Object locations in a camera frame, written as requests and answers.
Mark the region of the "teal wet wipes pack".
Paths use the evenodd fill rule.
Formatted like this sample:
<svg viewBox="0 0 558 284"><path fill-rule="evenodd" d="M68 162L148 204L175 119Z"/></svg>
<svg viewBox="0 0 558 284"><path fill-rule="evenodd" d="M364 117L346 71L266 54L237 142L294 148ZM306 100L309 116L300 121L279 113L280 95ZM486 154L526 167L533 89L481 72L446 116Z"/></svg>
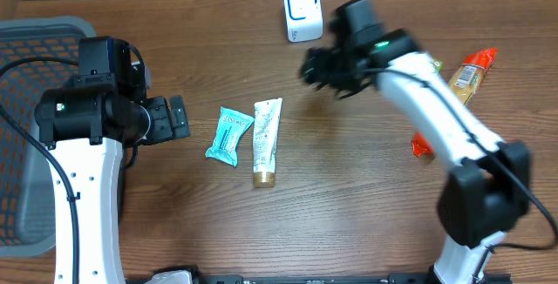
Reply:
<svg viewBox="0 0 558 284"><path fill-rule="evenodd" d="M254 123L254 118L242 112L221 107L220 117L213 144L206 150L205 157L237 167L236 148L242 135Z"/></svg>

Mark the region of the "white cream tube gold cap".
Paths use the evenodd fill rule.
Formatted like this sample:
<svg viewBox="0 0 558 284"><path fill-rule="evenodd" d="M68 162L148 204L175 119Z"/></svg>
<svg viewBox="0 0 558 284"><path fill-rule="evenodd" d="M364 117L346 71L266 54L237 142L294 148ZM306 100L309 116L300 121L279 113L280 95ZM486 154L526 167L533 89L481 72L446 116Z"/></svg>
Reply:
<svg viewBox="0 0 558 284"><path fill-rule="evenodd" d="M276 145L282 110L282 98L255 103L253 131L253 185L255 188L275 186Z"/></svg>

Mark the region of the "spaghetti pack with red ends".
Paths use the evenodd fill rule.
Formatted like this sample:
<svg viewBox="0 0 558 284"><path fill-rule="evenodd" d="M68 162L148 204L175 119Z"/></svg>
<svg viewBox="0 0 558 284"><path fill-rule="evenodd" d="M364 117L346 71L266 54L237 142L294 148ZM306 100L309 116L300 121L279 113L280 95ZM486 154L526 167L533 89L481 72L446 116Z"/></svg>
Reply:
<svg viewBox="0 0 558 284"><path fill-rule="evenodd" d="M465 107L473 100L486 74L491 69L498 49L488 48L469 55L455 71L448 86ZM433 159L434 152L426 139L416 132L411 140L412 152L418 158Z"/></svg>

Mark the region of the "green tea packet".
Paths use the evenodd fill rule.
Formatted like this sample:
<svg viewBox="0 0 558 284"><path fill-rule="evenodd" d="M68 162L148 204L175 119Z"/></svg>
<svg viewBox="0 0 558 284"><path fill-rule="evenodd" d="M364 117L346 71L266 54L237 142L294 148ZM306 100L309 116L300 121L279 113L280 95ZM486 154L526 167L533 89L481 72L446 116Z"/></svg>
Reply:
<svg viewBox="0 0 558 284"><path fill-rule="evenodd" d="M436 72L440 72L443 63L441 61L437 60L437 59L433 59L432 65L433 65Z"/></svg>

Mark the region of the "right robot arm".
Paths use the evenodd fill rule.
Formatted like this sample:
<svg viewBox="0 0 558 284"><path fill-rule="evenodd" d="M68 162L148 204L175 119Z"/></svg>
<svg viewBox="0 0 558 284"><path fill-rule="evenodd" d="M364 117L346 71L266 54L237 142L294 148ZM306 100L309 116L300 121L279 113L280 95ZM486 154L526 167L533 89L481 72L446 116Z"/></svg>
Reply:
<svg viewBox="0 0 558 284"><path fill-rule="evenodd" d="M529 150L475 118L406 30L384 31L371 0L339 6L330 31L334 46L310 49L301 78L347 97L373 86L406 114L446 167L437 204L446 242L425 282L510 282L485 268L529 210Z"/></svg>

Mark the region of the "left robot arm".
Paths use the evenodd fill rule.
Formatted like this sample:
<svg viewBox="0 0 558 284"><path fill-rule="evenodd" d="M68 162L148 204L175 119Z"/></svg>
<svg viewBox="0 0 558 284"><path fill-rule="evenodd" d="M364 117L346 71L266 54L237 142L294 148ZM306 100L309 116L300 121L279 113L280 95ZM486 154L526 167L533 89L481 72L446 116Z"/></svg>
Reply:
<svg viewBox="0 0 558 284"><path fill-rule="evenodd" d="M114 37L78 43L78 73L35 110L51 169L57 283L123 283L119 208L126 150L190 134L180 96L146 95L149 71L137 48Z"/></svg>

